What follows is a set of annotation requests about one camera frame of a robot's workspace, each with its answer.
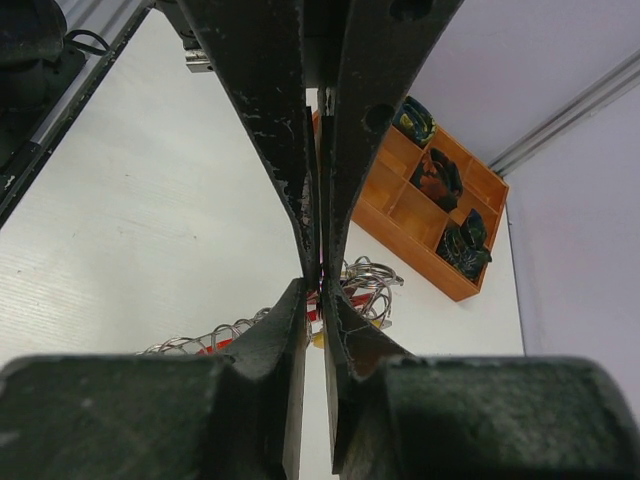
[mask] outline white table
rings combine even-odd
[[[405,278],[389,336],[416,354],[520,355],[506,218],[482,293],[454,303],[362,229]],[[135,352],[272,305],[301,273],[291,227],[213,74],[191,74],[151,12],[0,230],[0,363]],[[330,478],[323,354],[307,352],[300,478]]]

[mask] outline brown object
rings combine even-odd
[[[409,182],[431,147],[447,155],[462,178],[464,193],[458,208],[448,214]],[[449,265],[436,253],[444,229],[461,225],[475,208],[484,220],[486,246],[491,250],[508,191],[500,177],[441,127],[424,149],[391,127],[360,194],[353,220],[458,302],[480,292],[485,271],[491,267],[485,267],[478,281],[472,283]]]

